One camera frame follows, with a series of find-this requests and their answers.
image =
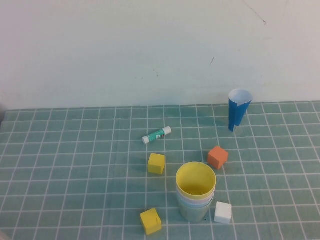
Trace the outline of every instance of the yellow cup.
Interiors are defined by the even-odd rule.
[[[192,161],[179,168],[175,181],[183,196],[192,200],[201,200],[214,191],[217,177],[208,165]]]

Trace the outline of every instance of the foam block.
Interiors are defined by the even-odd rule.
[[[162,228],[161,219],[155,208],[151,208],[140,214],[141,222],[145,231],[145,234],[153,234]]]
[[[215,169],[220,169],[222,165],[228,160],[228,152],[219,146],[216,146],[208,153],[207,161]]]
[[[161,175],[166,165],[166,157],[161,154],[151,153],[148,161],[148,172]]]
[[[214,221],[221,224],[229,224],[231,221],[232,205],[217,201],[215,206]]]

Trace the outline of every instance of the glue stick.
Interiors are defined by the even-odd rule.
[[[156,131],[154,133],[151,133],[147,136],[144,136],[142,138],[142,142],[144,144],[147,144],[147,143],[150,143],[156,139],[159,139],[159,138],[162,138],[163,136],[167,135],[167,134],[170,134],[172,131],[171,131],[171,128],[169,126],[166,126],[165,128],[162,128],[161,130],[159,131]]]

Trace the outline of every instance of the yellow cube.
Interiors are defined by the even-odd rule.
[[[145,234],[150,235],[161,230],[161,219],[155,208],[151,208],[140,214],[141,222],[145,231]]]
[[[161,175],[166,165],[166,157],[161,154],[151,153],[148,161],[148,172]]]

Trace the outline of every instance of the white wall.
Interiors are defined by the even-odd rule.
[[[226,103],[235,88],[256,102],[319,100],[319,9],[320,0],[1,0],[0,103]]]

